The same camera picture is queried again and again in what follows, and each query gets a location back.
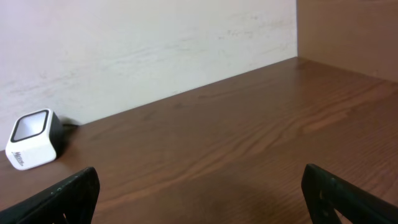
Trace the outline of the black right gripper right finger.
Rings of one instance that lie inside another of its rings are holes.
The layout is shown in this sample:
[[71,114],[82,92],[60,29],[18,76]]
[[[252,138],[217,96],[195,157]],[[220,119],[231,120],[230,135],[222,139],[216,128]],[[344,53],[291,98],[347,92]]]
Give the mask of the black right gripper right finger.
[[397,207],[316,166],[307,164],[301,188],[313,223],[397,223]]

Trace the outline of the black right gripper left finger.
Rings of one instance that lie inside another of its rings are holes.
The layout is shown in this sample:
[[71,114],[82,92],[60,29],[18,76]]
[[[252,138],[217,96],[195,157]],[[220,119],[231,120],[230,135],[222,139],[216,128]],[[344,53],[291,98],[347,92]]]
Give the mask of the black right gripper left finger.
[[1,223],[90,224],[100,192],[94,167],[87,167],[1,211]]

